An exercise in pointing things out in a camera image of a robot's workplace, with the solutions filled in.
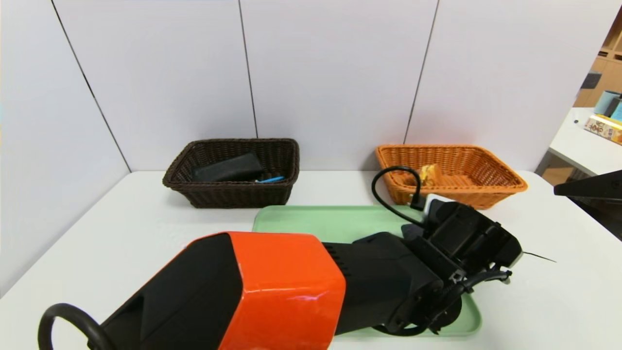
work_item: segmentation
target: green tray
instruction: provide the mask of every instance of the green tray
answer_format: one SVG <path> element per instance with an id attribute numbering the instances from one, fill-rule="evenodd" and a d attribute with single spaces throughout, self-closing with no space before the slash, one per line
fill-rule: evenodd
<path id="1" fill-rule="evenodd" d="M 406 206 L 395 206 L 400 212 L 421 220 L 422 213 Z M 322 242 L 352 243 L 357 239 L 390 232 L 402 236 L 402 225 L 407 222 L 381 206 L 270 206 L 255 217 L 255 232 L 287 232 L 313 234 Z M 462 312 L 451 325 L 444 327 L 440 336 L 468 336 L 481 328 L 481 315 L 470 295 L 462 296 Z M 420 336 L 436 336 L 426 331 Z M 371 328 L 349 332 L 339 337 L 377 338 L 393 337 Z"/>

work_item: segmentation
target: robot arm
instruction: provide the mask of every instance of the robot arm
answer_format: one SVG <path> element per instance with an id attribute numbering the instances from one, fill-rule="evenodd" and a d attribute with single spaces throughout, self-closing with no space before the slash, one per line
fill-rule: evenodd
<path id="1" fill-rule="evenodd" d="M 423 223 L 351 244 L 306 234 L 223 232 L 191 243 L 101 325 L 70 305 L 44 314 L 77 325 L 91 349 L 326 349 L 336 334 L 373 327 L 438 333 L 462 295 L 508 281 L 514 236 L 471 207 L 429 198 Z"/>

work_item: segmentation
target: orange wicker basket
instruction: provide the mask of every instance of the orange wicker basket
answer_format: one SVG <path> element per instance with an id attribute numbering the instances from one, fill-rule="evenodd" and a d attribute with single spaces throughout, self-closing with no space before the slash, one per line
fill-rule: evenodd
<path id="1" fill-rule="evenodd" d="M 470 145 L 399 144 L 376 148 L 380 166 L 409 166 L 419 171 L 438 164 L 443 176 L 436 186 L 422 186 L 421 194 L 438 194 L 475 209 L 488 209 L 527 183 L 488 150 Z M 406 204 L 415 192 L 415 180 L 405 171 L 384 175 L 384 183 L 396 204 Z"/>

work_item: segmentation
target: orange cover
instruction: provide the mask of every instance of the orange cover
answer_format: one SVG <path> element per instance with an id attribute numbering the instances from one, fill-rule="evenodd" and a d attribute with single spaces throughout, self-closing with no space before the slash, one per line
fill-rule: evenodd
<path id="1" fill-rule="evenodd" d="M 322 243 L 307 234 L 228 234 L 243 291 L 220 349 L 326 349 L 346 283 Z"/>

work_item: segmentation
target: blue cup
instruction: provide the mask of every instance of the blue cup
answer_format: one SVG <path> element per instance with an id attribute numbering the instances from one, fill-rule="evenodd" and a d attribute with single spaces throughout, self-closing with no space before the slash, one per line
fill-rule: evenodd
<path id="1" fill-rule="evenodd" d="M 611 119 L 622 121 L 622 103 L 618 104 L 618 106 L 616 107 L 616 110 L 611 115 Z"/>
<path id="2" fill-rule="evenodd" d="M 600 99 L 598 99 L 598 103 L 596 104 L 596 107 L 594 107 L 594 114 L 604 115 L 605 112 L 607 111 L 607 107 L 609 107 L 609 104 L 611 103 L 611 101 L 613 101 L 613 99 L 616 97 L 620 97 L 619 92 L 609 91 L 609 90 L 603 91 L 603 94 L 600 95 Z"/>

